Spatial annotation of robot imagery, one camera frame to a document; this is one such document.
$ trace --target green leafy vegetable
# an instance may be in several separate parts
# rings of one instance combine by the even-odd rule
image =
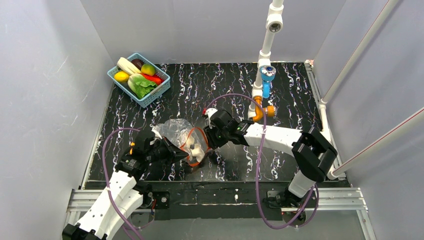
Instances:
[[[139,99],[142,99],[158,85],[147,80],[143,75],[134,73],[129,77],[128,86]]]

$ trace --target basket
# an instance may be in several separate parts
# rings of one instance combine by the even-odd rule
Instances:
[[[146,96],[140,99],[137,97],[137,95],[133,93],[133,91],[131,91],[130,87],[128,86],[126,82],[120,83],[115,80],[114,75],[117,72],[121,71],[121,69],[118,66],[115,66],[109,71],[107,71],[107,75],[109,75],[109,77],[115,82],[115,84],[120,89],[122,89],[126,94],[128,94],[131,97],[131,99],[133,99],[136,103],[140,104],[140,106],[142,106],[143,108],[146,108],[147,106],[149,106],[154,100],[162,96],[162,94],[164,94],[166,90],[171,88],[171,80],[170,80],[171,77],[168,74],[166,74],[164,71],[162,71],[160,68],[155,66],[153,63],[151,63],[149,60],[144,58],[142,55],[138,53],[134,53],[133,55],[129,56],[127,59],[130,62],[134,59],[140,59],[144,64],[150,64],[154,66],[156,70],[156,75],[163,80],[163,82],[159,86],[157,86],[155,89],[149,92]]]

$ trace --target marble countertop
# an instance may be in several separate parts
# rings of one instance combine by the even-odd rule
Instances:
[[[274,63],[276,77],[272,82],[271,96],[264,106],[277,106],[277,115],[268,118],[268,124],[293,129],[317,127],[321,120],[312,88],[303,63]],[[168,119],[187,119],[196,127],[206,126],[201,117],[204,107],[214,98],[239,93],[250,95],[256,77],[256,63],[201,63],[159,65],[171,76],[171,89],[149,107],[142,108],[118,87],[112,90],[104,123],[99,136],[97,151],[89,169],[88,182],[104,181],[100,159],[105,137],[118,128],[149,129]],[[247,117],[249,102],[239,97],[218,100],[216,106],[232,113],[233,117]],[[123,150],[135,138],[136,133],[125,131],[116,134],[106,146],[106,162],[111,174]],[[255,180],[258,148],[226,144],[203,162],[190,167],[185,162],[172,165],[153,163],[142,176],[147,181],[242,181]],[[260,166],[261,181],[290,181],[297,171],[295,159],[282,152],[264,148]]]

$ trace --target blue valve handle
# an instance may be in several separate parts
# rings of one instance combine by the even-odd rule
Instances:
[[[260,76],[262,78],[262,97],[270,97],[271,82],[276,77],[276,68],[270,65],[260,67]]]

